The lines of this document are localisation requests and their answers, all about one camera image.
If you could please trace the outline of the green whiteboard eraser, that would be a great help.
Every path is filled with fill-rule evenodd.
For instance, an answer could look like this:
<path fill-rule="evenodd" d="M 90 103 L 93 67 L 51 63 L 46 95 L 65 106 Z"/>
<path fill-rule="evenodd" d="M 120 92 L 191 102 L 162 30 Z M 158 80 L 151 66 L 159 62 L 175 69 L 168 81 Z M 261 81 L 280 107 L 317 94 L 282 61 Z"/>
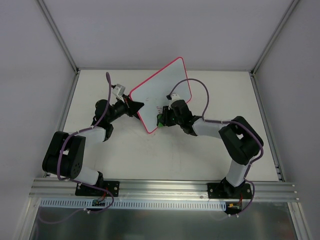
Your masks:
<path fill-rule="evenodd" d="M 164 118 L 163 118 L 163 114 L 158 114 L 157 115 L 157 127 L 161 128 L 164 126 Z"/>

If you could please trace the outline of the pink framed whiteboard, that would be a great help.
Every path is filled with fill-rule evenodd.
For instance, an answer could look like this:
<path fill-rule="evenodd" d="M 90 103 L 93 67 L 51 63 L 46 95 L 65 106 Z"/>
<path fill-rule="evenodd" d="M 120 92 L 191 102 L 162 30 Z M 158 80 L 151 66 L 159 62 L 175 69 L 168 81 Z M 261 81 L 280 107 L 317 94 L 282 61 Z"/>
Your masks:
<path fill-rule="evenodd" d="M 147 133 L 151 134 L 157 129 L 157 115 L 162 112 L 163 106 L 169 105 L 167 95 L 171 91 L 186 102 L 192 99 L 189 82 L 178 84 L 187 78 L 185 62 L 180 56 L 130 91 L 129 97 L 132 101 L 144 104 L 137 114 Z"/>

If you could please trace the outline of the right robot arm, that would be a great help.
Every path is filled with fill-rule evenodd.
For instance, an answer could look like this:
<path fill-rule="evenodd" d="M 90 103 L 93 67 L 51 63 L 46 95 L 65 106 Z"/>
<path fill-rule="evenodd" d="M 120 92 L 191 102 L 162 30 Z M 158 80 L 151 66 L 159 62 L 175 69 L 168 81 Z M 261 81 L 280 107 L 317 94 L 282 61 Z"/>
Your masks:
<path fill-rule="evenodd" d="M 232 120 L 210 120 L 193 115 L 187 103 L 176 100 L 164 106 L 157 115 L 158 127 L 180 126 L 184 133 L 191 136 L 207 136 L 221 139 L 231 164 L 225 178 L 219 184 L 219 191 L 228 198 L 235 198 L 245 185 L 246 176 L 251 165 L 263 154 L 264 142 L 251 125 L 242 117 Z"/>

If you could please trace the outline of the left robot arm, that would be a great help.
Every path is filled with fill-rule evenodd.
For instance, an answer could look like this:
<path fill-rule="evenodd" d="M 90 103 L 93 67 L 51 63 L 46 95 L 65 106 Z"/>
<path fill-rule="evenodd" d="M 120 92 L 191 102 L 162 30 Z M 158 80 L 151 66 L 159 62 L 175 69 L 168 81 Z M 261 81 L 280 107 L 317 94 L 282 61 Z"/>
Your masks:
<path fill-rule="evenodd" d="M 110 104 L 101 99 L 95 104 L 92 125 L 75 133 L 57 131 L 53 134 L 42 161 L 42 169 L 62 179 L 83 184 L 94 196 L 104 191 L 103 174 L 83 166 L 85 150 L 107 141 L 114 130 L 112 122 L 127 115 L 136 117 L 144 103 L 131 100 L 127 95 Z"/>

